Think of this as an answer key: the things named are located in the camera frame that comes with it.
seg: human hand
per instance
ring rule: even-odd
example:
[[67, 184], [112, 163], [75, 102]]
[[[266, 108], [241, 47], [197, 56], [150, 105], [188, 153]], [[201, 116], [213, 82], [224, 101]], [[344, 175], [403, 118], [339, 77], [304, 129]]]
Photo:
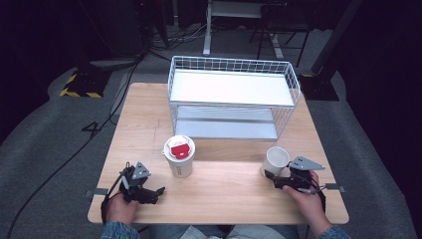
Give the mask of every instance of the human hand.
[[[312, 179], [319, 184], [317, 174], [310, 171]], [[283, 190], [288, 193], [298, 205], [299, 210], [307, 219], [313, 233], [318, 237], [332, 226], [322, 210], [322, 204], [318, 194], [302, 193], [289, 186], [284, 186]]]
[[126, 202], [121, 193], [116, 194], [107, 204], [106, 221], [119, 221], [130, 225], [133, 222], [137, 204], [139, 204], [137, 201]]

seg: red object in cup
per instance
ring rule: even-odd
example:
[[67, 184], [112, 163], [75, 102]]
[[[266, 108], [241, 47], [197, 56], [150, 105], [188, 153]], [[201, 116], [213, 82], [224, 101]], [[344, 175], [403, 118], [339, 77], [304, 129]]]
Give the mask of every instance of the red object in cup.
[[184, 143], [170, 148], [171, 154], [174, 155], [177, 159], [186, 158], [189, 155], [189, 144]]

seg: white wire basket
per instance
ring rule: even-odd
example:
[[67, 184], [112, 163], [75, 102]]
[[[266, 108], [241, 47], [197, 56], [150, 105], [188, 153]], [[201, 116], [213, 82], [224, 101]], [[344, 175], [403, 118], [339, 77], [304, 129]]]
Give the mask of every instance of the white wire basket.
[[300, 97], [289, 62], [172, 58], [168, 99], [174, 134], [277, 140]]

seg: paper cup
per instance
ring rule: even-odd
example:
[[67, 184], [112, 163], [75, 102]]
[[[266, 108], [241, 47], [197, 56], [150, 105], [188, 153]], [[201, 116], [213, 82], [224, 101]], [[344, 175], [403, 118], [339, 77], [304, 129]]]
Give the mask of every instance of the paper cup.
[[169, 138], [161, 153], [167, 158], [174, 176], [187, 177], [192, 173], [195, 143], [190, 137], [175, 135]]
[[267, 156], [261, 165], [261, 173], [265, 175], [265, 170], [280, 176], [282, 170], [289, 164], [289, 154], [281, 147], [274, 146], [268, 149]]

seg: denim sleeve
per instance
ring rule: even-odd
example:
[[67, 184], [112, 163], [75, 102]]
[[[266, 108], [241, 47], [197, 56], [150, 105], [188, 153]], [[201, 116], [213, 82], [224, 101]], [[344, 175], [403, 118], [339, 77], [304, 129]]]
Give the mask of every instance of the denim sleeve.
[[140, 239], [140, 237], [133, 227], [112, 221], [105, 224], [101, 239]]
[[339, 226], [332, 226], [328, 230], [324, 231], [319, 239], [349, 239], [351, 238], [343, 229]]

